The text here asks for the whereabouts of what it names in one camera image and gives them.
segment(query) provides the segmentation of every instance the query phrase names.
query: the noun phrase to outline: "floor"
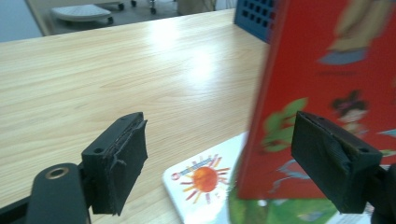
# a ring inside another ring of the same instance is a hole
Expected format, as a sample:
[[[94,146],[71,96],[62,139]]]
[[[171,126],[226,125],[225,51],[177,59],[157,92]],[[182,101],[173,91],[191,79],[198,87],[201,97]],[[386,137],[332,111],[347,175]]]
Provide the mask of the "floor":
[[[149,0],[136,1],[136,7],[132,7],[131,2],[127,0],[123,0],[121,2],[124,4],[124,10],[119,10],[118,5],[100,6],[112,12],[114,23],[111,25],[107,24],[107,20],[73,22],[72,24],[67,24],[64,21],[54,19],[54,33],[56,35],[67,34],[84,30],[104,28],[107,26],[117,26],[134,22],[153,21],[179,16],[177,14],[177,2],[174,0],[156,0],[156,14],[151,14]]]

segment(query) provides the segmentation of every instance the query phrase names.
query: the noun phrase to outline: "wooden table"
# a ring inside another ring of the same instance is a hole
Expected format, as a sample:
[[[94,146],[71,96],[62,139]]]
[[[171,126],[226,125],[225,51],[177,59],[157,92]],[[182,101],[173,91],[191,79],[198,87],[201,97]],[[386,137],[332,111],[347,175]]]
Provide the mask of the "wooden table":
[[[247,130],[266,50],[233,10],[0,44],[0,207],[143,111],[142,175],[120,217],[92,221],[180,222],[163,171]]]

